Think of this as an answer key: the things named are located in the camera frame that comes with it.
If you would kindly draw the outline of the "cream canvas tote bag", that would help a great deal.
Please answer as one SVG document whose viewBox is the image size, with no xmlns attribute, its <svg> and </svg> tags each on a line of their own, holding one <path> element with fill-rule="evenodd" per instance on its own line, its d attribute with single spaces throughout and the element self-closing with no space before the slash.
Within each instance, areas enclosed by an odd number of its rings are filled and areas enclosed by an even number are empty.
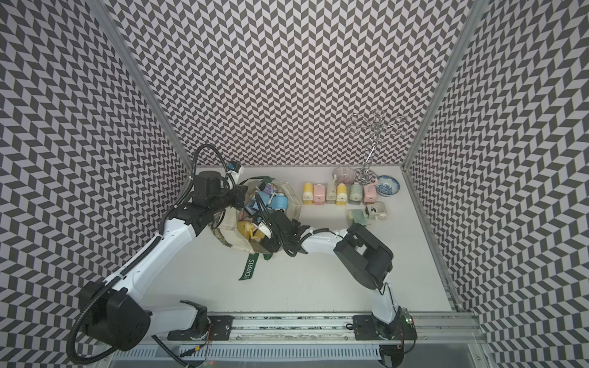
<svg viewBox="0 0 589 368">
<path fill-rule="evenodd" d="M 297 219 L 299 221 L 303 203 L 295 194 L 290 183 L 277 180 L 271 176 L 254 176 L 244 179 L 239 183 L 241 186 L 246 186 L 244 207 L 240 209 L 228 208 L 220 215 L 217 215 L 213 224 L 210 226 L 214 236 L 223 245 L 234 250 L 249 253 L 250 259 L 253 262 L 257 261 L 259 255 L 263 255 L 266 260 L 269 260 L 275 254 L 262 248 L 263 239 L 261 241 L 254 239 L 248 240 L 237 230 L 237 222 L 240 221 L 248 221 L 256 225 L 264 222 L 265 225 L 272 226 L 270 214 L 274 211 L 266 208 L 260 197 L 256 196 L 256 191 L 261 191 L 259 187 L 262 182 L 272 183 L 278 190 L 275 194 L 282 193 L 288 197 L 288 209 L 284 212 L 289 219 Z"/>
</svg>

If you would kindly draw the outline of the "yellow block pencil sharpener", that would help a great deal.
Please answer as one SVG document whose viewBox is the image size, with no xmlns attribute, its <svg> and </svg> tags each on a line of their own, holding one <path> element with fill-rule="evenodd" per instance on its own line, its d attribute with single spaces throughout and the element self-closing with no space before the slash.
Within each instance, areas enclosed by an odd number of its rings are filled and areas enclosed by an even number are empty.
<svg viewBox="0 0 589 368">
<path fill-rule="evenodd" d="M 302 201 L 305 205 L 314 203 L 314 185 L 306 182 L 303 188 Z"/>
</svg>

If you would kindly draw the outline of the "pink rounded pencil sharpener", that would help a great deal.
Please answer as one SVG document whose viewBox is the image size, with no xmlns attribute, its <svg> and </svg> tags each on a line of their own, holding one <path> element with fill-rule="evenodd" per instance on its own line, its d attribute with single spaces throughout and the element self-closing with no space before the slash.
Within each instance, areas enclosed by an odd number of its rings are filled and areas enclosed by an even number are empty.
<svg viewBox="0 0 589 368">
<path fill-rule="evenodd" d="M 315 184 L 313 187 L 313 204 L 324 205 L 326 203 L 326 185 Z"/>
</svg>

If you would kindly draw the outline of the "white cartoon pencil sharpener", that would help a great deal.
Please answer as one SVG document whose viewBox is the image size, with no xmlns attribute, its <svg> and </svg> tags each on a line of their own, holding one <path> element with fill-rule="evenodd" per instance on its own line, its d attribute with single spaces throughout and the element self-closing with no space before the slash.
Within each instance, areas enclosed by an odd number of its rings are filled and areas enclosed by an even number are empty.
<svg viewBox="0 0 589 368">
<path fill-rule="evenodd" d="M 336 180 L 333 179 L 331 182 L 326 184 L 325 190 L 325 203 L 326 204 L 335 204 L 337 201 L 337 183 Z"/>
</svg>

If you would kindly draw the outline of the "yellow round pencil sharpener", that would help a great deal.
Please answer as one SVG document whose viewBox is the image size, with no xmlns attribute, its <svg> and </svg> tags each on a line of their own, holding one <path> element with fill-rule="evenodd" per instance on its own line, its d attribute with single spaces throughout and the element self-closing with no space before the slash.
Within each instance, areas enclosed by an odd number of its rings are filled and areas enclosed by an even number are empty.
<svg viewBox="0 0 589 368">
<path fill-rule="evenodd" d="M 336 205 L 346 205 L 348 203 L 348 187 L 341 182 L 336 188 Z"/>
</svg>

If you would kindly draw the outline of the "green block pencil sharpener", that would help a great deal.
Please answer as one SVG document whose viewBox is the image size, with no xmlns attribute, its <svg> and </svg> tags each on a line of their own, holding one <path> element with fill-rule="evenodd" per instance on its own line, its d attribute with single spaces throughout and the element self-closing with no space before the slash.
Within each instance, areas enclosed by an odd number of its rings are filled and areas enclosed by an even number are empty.
<svg viewBox="0 0 589 368">
<path fill-rule="evenodd" d="M 348 226 L 351 227 L 354 224 L 367 226 L 369 224 L 368 217 L 362 209 L 352 209 L 347 212 Z"/>
</svg>

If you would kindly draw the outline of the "mint green pencil sharpener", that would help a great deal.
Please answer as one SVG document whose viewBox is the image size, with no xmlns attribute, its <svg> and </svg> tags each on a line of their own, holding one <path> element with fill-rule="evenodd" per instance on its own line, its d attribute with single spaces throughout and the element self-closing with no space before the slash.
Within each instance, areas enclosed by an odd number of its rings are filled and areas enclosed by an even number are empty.
<svg viewBox="0 0 589 368">
<path fill-rule="evenodd" d="M 348 202 L 354 205 L 360 205 L 363 201 L 364 197 L 364 187 L 358 183 L 354 182 L 351 185 L 350 192 L 348 195 Z"/>
</svg>

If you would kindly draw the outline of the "pink block pencil sharpener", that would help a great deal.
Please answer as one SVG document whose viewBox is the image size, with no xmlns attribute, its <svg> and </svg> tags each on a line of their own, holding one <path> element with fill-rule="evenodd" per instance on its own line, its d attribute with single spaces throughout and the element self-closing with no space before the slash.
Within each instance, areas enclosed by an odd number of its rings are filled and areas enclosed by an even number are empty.
<svg viewBox="0 0 589 368">
<path fill-rule="evenodd" d="M 367 184 L 364 186 L 363 203 L 365 205 L 374 204 L 375 202 L 377 202 L 377 197 L 378 197 L 378 193 L 377 193 L 375 183 Z"/>
</svg>

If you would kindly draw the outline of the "white grey pencil sharpener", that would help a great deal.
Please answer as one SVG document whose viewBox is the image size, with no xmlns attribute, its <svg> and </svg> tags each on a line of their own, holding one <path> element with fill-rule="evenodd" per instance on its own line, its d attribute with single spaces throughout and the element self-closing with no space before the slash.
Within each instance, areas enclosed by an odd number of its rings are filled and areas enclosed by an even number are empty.
<svg viewBox="0 0 589 368">
<path fill-rule="evenodd" d="M 383 202 L 367 204 L 365 213 L 369 220 L 384 221 L 388 218 L 387 209 Z"/>
</svg>

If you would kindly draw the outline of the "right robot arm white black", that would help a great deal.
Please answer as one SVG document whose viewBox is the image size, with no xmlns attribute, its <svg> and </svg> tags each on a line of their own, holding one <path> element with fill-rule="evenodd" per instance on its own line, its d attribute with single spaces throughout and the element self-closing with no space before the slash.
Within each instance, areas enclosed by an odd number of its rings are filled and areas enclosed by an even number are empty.
<svg viewBox="0 0 589 368">
<path fill-rule="evenodd" d="M 289 219 L 282 210 L 259 216 L 265 232 L 262 247 L 287 255 L 326 254 L 337 257 L 352 278 L 371 296 L 371 323 L 384 340 L 417 340 L 412 316 L 394 298 L 389 276 L 392 251 L 364 225 L 354 223 L 339 231 L 313 228 Z"/>
</svg>

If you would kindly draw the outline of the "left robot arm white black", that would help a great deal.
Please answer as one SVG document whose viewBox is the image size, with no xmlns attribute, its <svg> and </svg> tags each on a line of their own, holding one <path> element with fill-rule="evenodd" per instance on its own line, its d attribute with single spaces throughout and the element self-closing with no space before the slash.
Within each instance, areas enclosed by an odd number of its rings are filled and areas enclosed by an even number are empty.
<svg viewBox="0 0 589 368">
<path fill-rule="evenodd" d="M 172 302 L 150 309 L 142 300 L 162 270 L 186 245 L 213 223 L 217 213 L 243 204 L 245 187 L 239 185 L 242 169 L 225 176 L 202 171 L 193 177 L 190 200 L 174 205 L 165 214 L 158 233 L 122 268 L 102 282 L 87 283 L 81 293 L 81 314 L 72 334 L 82 332 L 128 351 L 146 336 L 170 331 L 206 332 L 205 308 L 190 301 Z"/>
</svg>

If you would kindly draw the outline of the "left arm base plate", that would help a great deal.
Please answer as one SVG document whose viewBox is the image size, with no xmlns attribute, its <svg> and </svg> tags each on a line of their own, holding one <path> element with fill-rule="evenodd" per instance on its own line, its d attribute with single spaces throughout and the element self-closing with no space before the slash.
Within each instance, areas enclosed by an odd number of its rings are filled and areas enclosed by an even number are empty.
<svg viewBox="0 0 589 368">
<path fill-rule="evenodd" d="M 170 331 L 167 340 L 170 341 L 227 341 L 231 334 L 234 317 L 231 315 L 213 315 L 199 317 L 184 331 Z"/>
</svg>

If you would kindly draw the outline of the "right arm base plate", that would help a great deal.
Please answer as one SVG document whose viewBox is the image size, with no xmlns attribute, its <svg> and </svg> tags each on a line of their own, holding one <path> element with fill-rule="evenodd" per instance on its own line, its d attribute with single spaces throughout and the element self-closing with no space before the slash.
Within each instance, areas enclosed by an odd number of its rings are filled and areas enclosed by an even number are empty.
<svg viewBox="0 0 589 368">
<path fill-rule="evenodd" d="M 417 329 L 404 317 L 385 324 L 373 315 L 354 315 L 352 325 L 356 340 L 417 340 Z"/>
</svg>

